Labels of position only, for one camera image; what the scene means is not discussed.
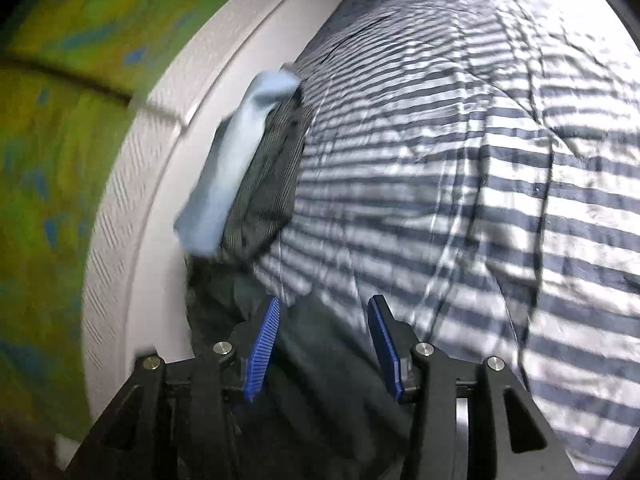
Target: metal screw head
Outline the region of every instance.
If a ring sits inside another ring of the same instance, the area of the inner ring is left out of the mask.
[[[425,357],[429,357],[433,354],[433,346],[429,343],[418,343],[415,346],[415,351],[420,355],[424,355]]]
[[[220,341],[213,345],[213,351],[218,355],[227,355],[232,349],[231,343],[227,341]]]
[[[142,365],[145,370],[155,370],[160,366],[160,358],[158,356],[152,355],[151,357],[147,357],[144,361],[142,361]]]
[[[504,369],[504,361],[499,357],[496,357],[496,356],[489,357],[486,360],[486,363],[489,366],[489,368],[491,368],[491,370],[495,370],[496,372],[499,372],[500,370]]]

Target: dark gray fabric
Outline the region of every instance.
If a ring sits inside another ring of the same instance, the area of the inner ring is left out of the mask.
[[[199,354],[269,296],[229,266],[192,265],[188,319]],[[263,391],[254,404],[235,407],[234,416],[248,479],[378,478],[402,456],[411,423],[348,325],[314,294],[282,310]]]
[[[214,257],[217,262],[233,266],[251,263],[291,219],[311,119],[312,108],[302,106],[301,89],[267,116],[260,145],[226,218]]]

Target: blue gripper pad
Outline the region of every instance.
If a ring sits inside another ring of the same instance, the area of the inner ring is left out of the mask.
[[[396,352],[387,324],[395,322],[385,298],[380,295],[369,300],[367,309],[369,331],[376,349],[378,363],[382,369],[382,377],[387,391],[398,401],[402,396],[402,381],[400,377],[400,357]]]
[[[272,298],[262,318],[262,324],[255,337],[255,343],[246,363],[244,378],[244,398],[251,402],[260,393],[264,376],[267,373],[273,344],[278,335],[280,324],[280,303]]]

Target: textured white rim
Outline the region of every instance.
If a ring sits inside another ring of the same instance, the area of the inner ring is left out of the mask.
[[[126,377],[132,276],[178,138],[225,66],[283,1],[229,0],[180,51],[126,135],[95,218],[82,291],[84,378],[93,420]]]

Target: green fabric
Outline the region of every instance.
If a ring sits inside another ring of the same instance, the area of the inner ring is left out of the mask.
[[[2,40],[28,63],[144,96],[226,1],[28,1]],[[78,440],[90,426],[84,264],[134,113],[64,76],[0,70],[0,418]]]

